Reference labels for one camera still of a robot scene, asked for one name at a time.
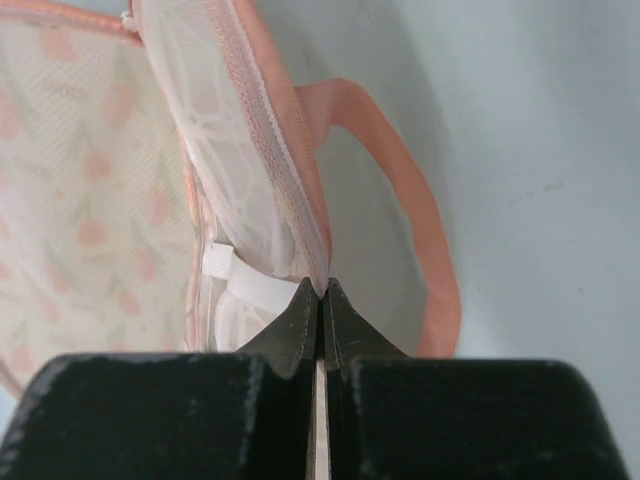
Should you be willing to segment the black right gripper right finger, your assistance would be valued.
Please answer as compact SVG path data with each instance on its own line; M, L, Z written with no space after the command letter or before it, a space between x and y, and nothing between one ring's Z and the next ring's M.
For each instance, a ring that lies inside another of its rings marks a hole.
M573 366L419 359L352 306L322 300L335 479L625 479L597 397Z

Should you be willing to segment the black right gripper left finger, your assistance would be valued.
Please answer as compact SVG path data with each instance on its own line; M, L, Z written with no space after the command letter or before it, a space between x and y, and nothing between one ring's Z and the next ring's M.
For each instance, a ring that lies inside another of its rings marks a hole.
M318 298L234 353L64 355L1 444L5 479L310 479Z

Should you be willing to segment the pink tulip mesh laundry bag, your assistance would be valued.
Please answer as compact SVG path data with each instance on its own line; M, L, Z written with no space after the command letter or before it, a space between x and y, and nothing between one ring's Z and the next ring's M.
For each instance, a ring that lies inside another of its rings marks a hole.
M367 149L411 225L428 294L418 352L461 306L436 200L372 97L296 86L251 1L133 1L121 16L1 5L1 384L98 351L234 351L327 290L316 153Z

